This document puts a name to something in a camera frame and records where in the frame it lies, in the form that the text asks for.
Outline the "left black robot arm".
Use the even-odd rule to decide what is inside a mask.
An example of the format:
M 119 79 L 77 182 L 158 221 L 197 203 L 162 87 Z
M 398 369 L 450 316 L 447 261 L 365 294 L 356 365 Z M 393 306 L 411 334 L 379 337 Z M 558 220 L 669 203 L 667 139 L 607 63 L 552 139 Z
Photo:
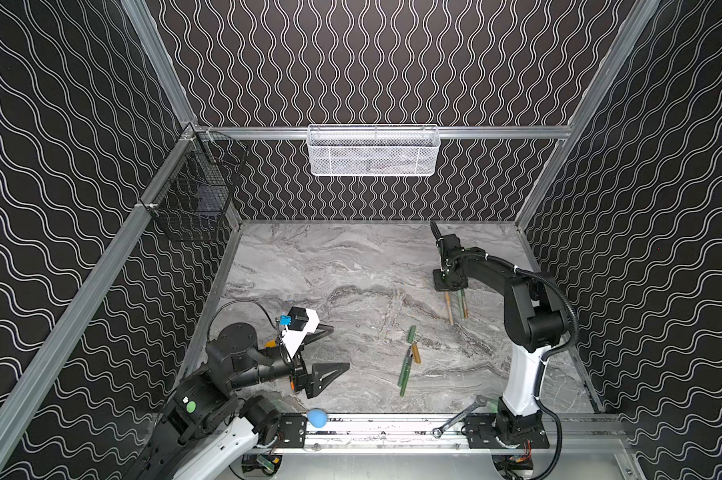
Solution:
M 306 419 L 285 414 L 262 395 L 240 390 L 286 377 L 295 391 L 320 395 L 350 368 L 300 355 L 286 362 L 279 348 L 258 346 L 256 329 L 244 322 L 225 327 L 206 345 L 208 360 L 170 395 L 128 479 L 215 478 L 250 450 L 304 443 Z

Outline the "light green pen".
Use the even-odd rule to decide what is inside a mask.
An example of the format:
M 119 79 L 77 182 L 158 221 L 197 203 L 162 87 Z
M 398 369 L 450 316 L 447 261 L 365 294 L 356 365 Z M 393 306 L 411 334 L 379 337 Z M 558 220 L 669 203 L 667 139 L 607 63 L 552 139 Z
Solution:
M 459 312 L 460 312 L 460 315 L 461 315 L 461 319 L 462 319 L 462 320 L 465 320 L 465 319 L 463 318 L 463 315 L 462 315 L 462 308 L 461 308 L 461 303 L 460 303 L 461 297 L 464 296 L 464 291 L 463 291 L 462 289 L 460 289 L 460 290 L 458 290 L 458 291 L 456 292 L 456 295 L 457 295 L 457 300 L 458 300 Z

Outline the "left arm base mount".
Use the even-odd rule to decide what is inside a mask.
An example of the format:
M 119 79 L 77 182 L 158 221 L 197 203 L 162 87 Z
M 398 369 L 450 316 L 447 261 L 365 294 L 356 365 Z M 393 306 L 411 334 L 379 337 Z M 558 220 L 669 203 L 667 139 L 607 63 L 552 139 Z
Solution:
M 305 446 L 308 419 L 298 413 L 279 414 L 253 427 L 257 448 L 301 449 Z

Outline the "tan pen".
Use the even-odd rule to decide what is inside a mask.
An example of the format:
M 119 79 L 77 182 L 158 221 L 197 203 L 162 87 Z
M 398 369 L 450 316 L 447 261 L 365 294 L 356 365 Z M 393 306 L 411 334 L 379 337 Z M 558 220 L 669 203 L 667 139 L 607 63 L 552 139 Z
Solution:
M 454 317 L 453 317 L 453 311 L 452 311 L 450 292 L 448 292 L 448 291 L 444 292 L 444 297 L 445 297 L 445 303 L 446 303 L 448 323 L 449 323 L 449 325 L 454 325 Z

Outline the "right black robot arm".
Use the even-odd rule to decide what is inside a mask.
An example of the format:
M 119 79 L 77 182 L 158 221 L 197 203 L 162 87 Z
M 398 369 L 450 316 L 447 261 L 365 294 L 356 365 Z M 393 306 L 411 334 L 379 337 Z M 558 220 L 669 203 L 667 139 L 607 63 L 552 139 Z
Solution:
M 480 248 L 437 242 L 440 267 L 434 288 L 467 289 L 477 280 L 503 296 L 503 324 L 513 345 L 508 383 L 498 410 L 507 417 L 532 418 L 545 409 L 540 393 L 549 359 L 574 346 L 578 317 L 571 302 L 546 275 L 523 269 Z

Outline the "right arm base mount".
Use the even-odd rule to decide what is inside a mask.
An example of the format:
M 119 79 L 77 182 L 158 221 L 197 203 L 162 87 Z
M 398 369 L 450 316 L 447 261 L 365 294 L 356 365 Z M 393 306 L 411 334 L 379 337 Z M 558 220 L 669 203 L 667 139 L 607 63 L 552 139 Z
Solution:
M 461 433 L 470 449 L 548 449 L 550 441 L 542 422 L 542 412 L 515 416 L 506 411 L 470 414 Z

